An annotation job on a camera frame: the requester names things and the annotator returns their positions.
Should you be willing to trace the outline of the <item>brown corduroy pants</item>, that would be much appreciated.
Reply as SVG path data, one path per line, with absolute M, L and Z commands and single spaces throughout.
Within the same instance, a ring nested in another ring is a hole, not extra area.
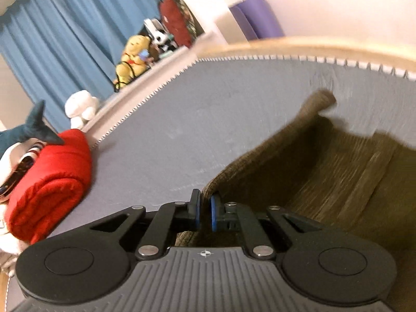
M 228 164 L 201 192 L 196 230 L 181 247 L 177 311 L 414 311 L 415 150 L 390 135 L 361 137 L 321 112 L 336 102 L 321 89 L 283 129 Z M 332 306 L 303 296 L 273 263 L 246 255 L 234 232 L 213 232 L 210 199 L 262 212 L 281 206 L 374 242 L 393 256 L 397 276 L 384 300 Z

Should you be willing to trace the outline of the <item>white beige folded blanket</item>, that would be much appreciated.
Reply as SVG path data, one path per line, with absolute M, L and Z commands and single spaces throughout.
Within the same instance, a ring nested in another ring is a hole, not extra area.
M 6 209 L 9 202 L 1 203 L 1 230 L 0 230 L 0 249 L 1 249 L 1 271 L 9 277 L 14 276 L 16 262 L 21 253 L 28 248 L 29 244 L 13 236 L 6 224 Z

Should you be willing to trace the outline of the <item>red folded blanket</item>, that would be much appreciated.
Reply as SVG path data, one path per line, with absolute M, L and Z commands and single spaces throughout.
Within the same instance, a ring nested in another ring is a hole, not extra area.
M 48 237 L 92 184 L 92 155 L 84 133 L 71 129 L 59 137 L 64 144 L 41 150 L 11 192 L 4 216 L 9 232 L 29 244 Z

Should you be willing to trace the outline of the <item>blue shark plush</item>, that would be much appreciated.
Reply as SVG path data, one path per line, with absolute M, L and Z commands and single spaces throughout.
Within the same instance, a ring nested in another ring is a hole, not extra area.
M 36 103 L 22 125 L 1 132 L 1 202 L 33 167 L 47 145 L 64 141 L 43 120 L 45 101 Z

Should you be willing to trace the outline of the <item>white plush toy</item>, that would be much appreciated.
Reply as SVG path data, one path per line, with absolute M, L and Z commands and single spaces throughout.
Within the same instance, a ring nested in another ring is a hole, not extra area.
M 66 101 L 64 111 L 70 119 L 70 128 L 81 130 L 93 119 L 99 108 L 99 99 L 87 90 L 72 94 Z

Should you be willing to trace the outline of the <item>grey bed sheet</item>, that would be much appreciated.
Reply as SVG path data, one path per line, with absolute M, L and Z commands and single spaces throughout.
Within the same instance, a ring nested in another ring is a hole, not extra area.
M 415 80 L 311 61 L 199 60 L 98 142 L 92 189 L 50 237 L 131 206 L 153 212 L 190 201 L 192 190 L 202 191 L 228 164 L 283 129 L 321 89 L 336 100 L 321 116 L 338 129 L 361 137 L 382 132 L 415 150 Z M 24 295 L 15 309 L 177 311 L 176 240 L 163 257 L 139 262 L 105 296 L 56 305 Z M 13 290 L 23 293 L 17 275 Z

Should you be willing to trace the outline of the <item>yellow bear plush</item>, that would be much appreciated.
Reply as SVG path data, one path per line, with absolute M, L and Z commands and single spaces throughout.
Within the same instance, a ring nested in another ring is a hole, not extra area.
M 134 35 L 128 39 L 121 60 L 115 68 L 116 79 L 113 81 L 115 92 L 119 92 L 148 69 L 150 44 L 151 39 L 144 35 Z

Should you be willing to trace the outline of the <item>blue curtain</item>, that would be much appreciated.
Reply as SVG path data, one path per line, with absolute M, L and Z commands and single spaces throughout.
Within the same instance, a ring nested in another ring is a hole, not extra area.
M 85 89 L 99 100 L 114 92 L 115 67 L 127 40 L 161 0 L 15 0 L 1 16 L 1 54 L 45 117 L 68 129 L 64 105 Z

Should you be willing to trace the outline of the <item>purple yoga mat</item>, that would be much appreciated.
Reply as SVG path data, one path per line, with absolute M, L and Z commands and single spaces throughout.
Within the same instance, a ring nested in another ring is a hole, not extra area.
M 266 0 L 241 0 L 229 10 L 247 41 L 285 36 Z

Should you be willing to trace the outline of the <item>dark red cushion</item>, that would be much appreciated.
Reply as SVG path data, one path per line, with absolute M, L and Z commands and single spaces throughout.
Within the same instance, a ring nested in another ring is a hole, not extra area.
M 192 11 L 183 0 L 163 0 L 158 5 L 163 26 L 180 47 L 190 48 L 204 33 Z

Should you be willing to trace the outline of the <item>wooden bed frame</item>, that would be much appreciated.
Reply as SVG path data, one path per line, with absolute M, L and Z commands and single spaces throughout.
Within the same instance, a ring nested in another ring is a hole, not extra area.
M 205 49 L 200 60 L 280 59 L 337 64 L 415 80 L 415 46 L 341 37 L 281 37 Z

